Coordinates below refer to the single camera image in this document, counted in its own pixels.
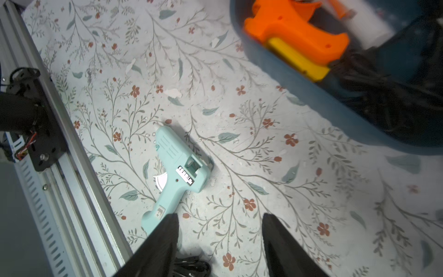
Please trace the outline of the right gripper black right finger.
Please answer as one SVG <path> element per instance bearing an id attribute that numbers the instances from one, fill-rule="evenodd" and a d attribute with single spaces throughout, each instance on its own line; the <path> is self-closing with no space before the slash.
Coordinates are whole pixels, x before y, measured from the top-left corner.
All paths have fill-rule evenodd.
<path id="1" fill-rule="evenodd" d="M 275 215 L 263 215 L 262 233 L 266 265 L 271 277 L 327 276 Z"/>

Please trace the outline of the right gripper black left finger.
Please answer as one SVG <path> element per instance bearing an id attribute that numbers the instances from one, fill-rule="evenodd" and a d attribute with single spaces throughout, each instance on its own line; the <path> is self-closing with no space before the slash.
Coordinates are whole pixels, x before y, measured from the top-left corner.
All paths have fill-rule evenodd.
<path id="1" fill-rule="evenodd" d="M 166 215 L 116 277 L 171 277 L 177 253 L 179 220 Z"/>

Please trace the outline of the orange hot glue gun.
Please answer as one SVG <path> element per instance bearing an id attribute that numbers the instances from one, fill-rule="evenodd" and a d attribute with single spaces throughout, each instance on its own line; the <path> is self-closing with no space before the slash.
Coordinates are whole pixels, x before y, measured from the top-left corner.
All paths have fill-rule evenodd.
<path id="1" fill-rule="evenodd" d="M 325 66 L 343 55 L 350 38 L 346 33 L 331 34 L 309 23 L 321 6 L 321 2 L 255 1 L 253 16 L 245 20 L 244 30 L 262 44 L 279 38 L 312 62 Z"/>

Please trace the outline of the white hot glue gun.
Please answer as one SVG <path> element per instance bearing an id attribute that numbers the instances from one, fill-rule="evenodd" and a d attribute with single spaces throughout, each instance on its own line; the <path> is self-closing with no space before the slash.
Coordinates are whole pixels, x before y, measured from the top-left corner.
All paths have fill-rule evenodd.
<path id="1" fill-rule="evenodd" d="M 364 50 L 380 47 L 396 34 L 367 1 L 341 0 L 321 3 L 357 38 Z"/>

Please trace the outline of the yellow hot glue gun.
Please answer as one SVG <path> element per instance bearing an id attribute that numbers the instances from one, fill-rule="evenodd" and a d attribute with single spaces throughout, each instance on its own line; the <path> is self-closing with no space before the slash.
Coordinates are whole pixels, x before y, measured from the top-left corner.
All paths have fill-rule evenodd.
<path id="1" fill-rule="evenodd" d="M 325 79 L 330 72 L 330 68 L 317 65 L 279 38 L 271 38 L 265 47 L 314 83 Z"/>

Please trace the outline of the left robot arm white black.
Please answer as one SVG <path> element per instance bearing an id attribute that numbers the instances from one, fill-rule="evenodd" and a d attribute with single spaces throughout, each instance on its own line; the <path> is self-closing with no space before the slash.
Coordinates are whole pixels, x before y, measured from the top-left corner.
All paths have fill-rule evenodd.
<path id="1" fill-rule="evenodd" d="M 1 92 L 1 131 L 27 133 L 47 122 L 43 106 L 33 99 Z"/>

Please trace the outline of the mint green hot glue gun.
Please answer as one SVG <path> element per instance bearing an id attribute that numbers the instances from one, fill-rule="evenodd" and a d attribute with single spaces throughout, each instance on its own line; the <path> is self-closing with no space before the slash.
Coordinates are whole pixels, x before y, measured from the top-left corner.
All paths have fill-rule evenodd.
<path id="1" fill-rule="evenodd" d="M 166 172 L 155 177 L 160 196 L 141 220 L 147 236 L 165 216 L 176 211 L 185 192 L 200 193 L 211 175 L 208 165 L 169 126 L 157 129 L 155 150 Z"/>

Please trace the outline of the teal plastic storage box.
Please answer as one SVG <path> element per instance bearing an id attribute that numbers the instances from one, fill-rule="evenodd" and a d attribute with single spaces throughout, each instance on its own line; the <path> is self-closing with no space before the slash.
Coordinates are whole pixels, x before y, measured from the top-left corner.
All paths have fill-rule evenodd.
<path id="1" fill-rule="evenodd" d="M 235 32 L 241 38 L 245 55 L 251 63 L 286 87 L 290 93 L 318 114 L 341 129 L 349 138 L 367 145 L 386 146 L 397 151 L 435 156 L 443 154 L 443 122 L 431 123 L 431 135 L 436 135 L 433 145 L 424 137 L 417 142 L 404 143 L 376 128 L 363 117 L 340 103 L 331 94 L 313 84 L 295 69 L 266 50 L 243 31 L 244 20 L 251 16 L 253 1 L 230 1 L 230 18 Z"/>

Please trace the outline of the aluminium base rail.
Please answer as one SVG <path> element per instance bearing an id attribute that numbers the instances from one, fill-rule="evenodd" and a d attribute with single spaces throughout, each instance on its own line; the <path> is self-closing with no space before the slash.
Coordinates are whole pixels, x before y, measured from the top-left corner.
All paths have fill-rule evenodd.
<path id="1" fill-rule="evenodd" d="M 45 62 L 30 34 L 36 16 L 54 21 L 45 5 L 24 21 L 11 1 L 1 2 L 1 62 L 6 74 L 37 68 L 43 98 L 62 132 L 65 149 L 51 144 L 15 164 L 52 273 L 56 277 L 111 277 L 132 250 L 118 224 L 71 118 L 81 80 L 70 63 Z"/>

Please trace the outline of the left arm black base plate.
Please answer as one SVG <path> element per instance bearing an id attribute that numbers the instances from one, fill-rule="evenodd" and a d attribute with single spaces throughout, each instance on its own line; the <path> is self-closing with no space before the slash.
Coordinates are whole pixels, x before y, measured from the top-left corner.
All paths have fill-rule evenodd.
<path id="1" fill-rule="evenodd" d="M 68 150 L 61 128 L 39 80 L 40 71 L 20 67 L 1 93 L 1 131 L 24 136 L 13 157 L 31 158 L 37 172 L 51 167 Z"/>

